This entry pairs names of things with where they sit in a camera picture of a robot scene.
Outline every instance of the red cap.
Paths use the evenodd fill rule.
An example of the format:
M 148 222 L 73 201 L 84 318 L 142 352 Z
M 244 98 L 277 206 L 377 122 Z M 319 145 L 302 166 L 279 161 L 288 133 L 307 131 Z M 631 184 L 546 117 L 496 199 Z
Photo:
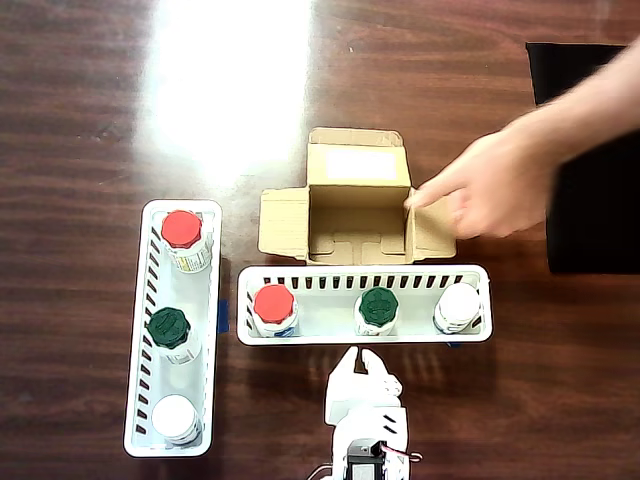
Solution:
M 293 295 L 284 285 L 267 285 L 256 294 L 253 309 L 264 323 L 282 323 L 293 313 Z
M 175 210 L 162 221 L 162 238 L 173 248 L 189 248 L 200 240 L 202 221 L 193 212 Z

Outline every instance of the wood grain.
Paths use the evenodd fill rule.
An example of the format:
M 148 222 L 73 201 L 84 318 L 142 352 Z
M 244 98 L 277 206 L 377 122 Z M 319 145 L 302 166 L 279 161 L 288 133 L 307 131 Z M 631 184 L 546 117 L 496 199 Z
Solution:
M 304 183 L 311 127 L 400 131 L 417 185 L 533 107 L 526 41 L 639 30 L 633 0 L 2 2 L 0 477 L 306 478 L 344 348 L 233 327 L 211 451 L 124 453 L 144 204 L 222 205 L 233 311 L 240 270 L 282 261 L 257 251 L 259 196 Z M 489 342 L 376 348 L 425 458 L 412 479 L 640 478 L 640 281 L 552 277 L 543 235 L 459 245 L 491 275 Z

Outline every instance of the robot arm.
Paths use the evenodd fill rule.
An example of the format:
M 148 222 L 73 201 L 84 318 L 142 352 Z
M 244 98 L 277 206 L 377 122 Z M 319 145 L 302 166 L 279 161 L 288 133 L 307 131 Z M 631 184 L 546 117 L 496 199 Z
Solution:
M 371 350 L 362 350 L 366 374 L 355 373 L 351 347 L 329 375 L 325 422 L 333 433 L 332 480 L 408 480 L 411 458 L 402 385 Z

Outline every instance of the white bottle cap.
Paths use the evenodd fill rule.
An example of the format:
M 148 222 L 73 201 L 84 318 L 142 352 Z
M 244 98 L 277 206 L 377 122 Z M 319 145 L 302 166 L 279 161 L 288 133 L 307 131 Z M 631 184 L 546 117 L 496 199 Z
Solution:
M 468 283 L 454 283 L 444 291 L 436 308 L 450 326 L 466 326 L 480 311 L 480 295 Z
M 179 439 L 193 429 L 196 409 L 182 395 L 169 395 L 160 400 L 151 414 L 153 428 L 163 437 Z

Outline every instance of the green bottle cap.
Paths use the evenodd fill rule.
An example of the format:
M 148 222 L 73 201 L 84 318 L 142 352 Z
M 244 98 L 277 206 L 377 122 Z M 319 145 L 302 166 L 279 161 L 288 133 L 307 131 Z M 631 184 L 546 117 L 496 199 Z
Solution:
M 151 315 L 146 328 L 156 345 L 174 349 L 187 341 L 191 325 L 182 310 L 165 307 Z
M 382 327 L 395 318 L 398 299 L 388 288 L 374 287 L 362 295 L 359 310 L 365 323 Z

